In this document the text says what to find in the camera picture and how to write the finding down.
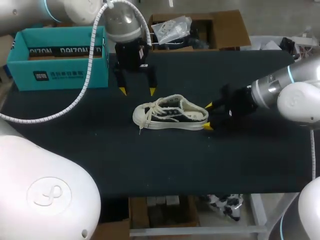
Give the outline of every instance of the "teal box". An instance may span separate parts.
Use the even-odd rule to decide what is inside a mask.
[[[48,27],[30,28],[17,33],[14,45],[7,59],[7,66],[20,91],[82,89],[89,58],[55,58],[29,60],[29,55],[79,54],[88,51],[92,27]],[[109,77],[109,50],[105,28],[96,31],[94,57],[89,88],[107,88]]]

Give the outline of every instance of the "robot logo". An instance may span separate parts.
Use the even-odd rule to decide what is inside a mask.
[[[42,215],[57,215],[71,203],[69,186],[59,178],[44,177],[35,181],[27,192],[27,202]]]
[[[46,207],[46,206],[50,206],[53,202],[54,202],[54,199],[57,199],[57,198],[60,198],[62,196],[62,189],[60,186],[58,185],[55,185],[53,187],[51,187],[51,190],[50,190],[50,193],[49,194],[46,194],[46,193],[43,193],[42,195],[47,199],[47,201],[41,201],[41,200],[34,200],[33,202],[39,206],[43,206],[43,207]]]

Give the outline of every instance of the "metal frame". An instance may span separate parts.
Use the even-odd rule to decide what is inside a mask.
[[[145,236],[176,236],[176,235],[213,235],[213,234],[252,234],[257,233],[258,240],[268,240],[269,235],[286,212],[298,193],[285,193],[270,214],[269,219],[265,212],[260,194],[251,194],[250,202],[255,225],[253,226],[219,226],[219,227],[173,227],[173,228],[147,228],[131,229],[130,237]]]

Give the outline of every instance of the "shoe sole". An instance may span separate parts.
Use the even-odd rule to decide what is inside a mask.
[[[142,121],[133,113],[132,119],[134,123],[138,126],[142,123]],[[200,122],[160,122],[160,121],[151,121],[149,124],[145,125],[145,129],[184,129],[190,131],[199,131],[204,129],[204,124],[207,121]]]

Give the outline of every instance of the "white cable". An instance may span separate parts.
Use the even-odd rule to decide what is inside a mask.
[[[316,179],[316,144],[314,131],[310,130],[311,158],[312,158],[312,180]]]
[[[138,8],[133,5],[131,2],[126,1],[126,0],[111,0],[111,3],[124,3],[129,5],[133,11],[135,12],[136,16],[140,19],[140,23],[143,25],[144,29],[145,29],[145,34],[146,34],[146,43],[151,46],[151,37],[150,37],[150,31],[148,28],[148,24],[144,18],[144,16],[141,14],[141,12],[138,10]],[[61,117],[62,115],[65,115],[66,113],[70,112],[79,102],[80,100],[83,98],[83,96],[85,95],[89,82],[90,82],[90,77],[91,77],[91,69],[92,69],[92,63],[93,63],[93,58],[94,58],[94,47],[95,47],[95,40],[96,40],[96,33],[97,33],[97,28],[98,28],[98,23],[99,20],[102,16],[102,14],[104,13],[104,11],[108,8],[108,3],[105,3],[102,8],[100,9],[100,11],[98,12],[97,16],[95,17],[94,23],[93,23],[93,27],[92,27],[92,34],[91,34],[91,42],[90,42],[90,52],[89,52],[89,60],[88,60],[88,67],[87,67],[87,72],[86,72],[86,77],[85,77],[85,81],[82,87],[81,92],[79,93],[79,95],[76,97],[76,99],[69,105],[67,106],[64,110],[50,115],[50,116],[46,116],[46,117],[42,117],[42,118],[38,118],[38,119],[19,119],[19,118],[14,118],[14,117],[10,117],[7,115],[4,115],[2,113],[0,113],[0,118],[9,121],[9,122],[13,122],[13,123],[19,123],[19,124],[38,124],[38,123],[44,123],[44,122],[48,122],[50,120],[53,119],[57,119],[59,117]]]

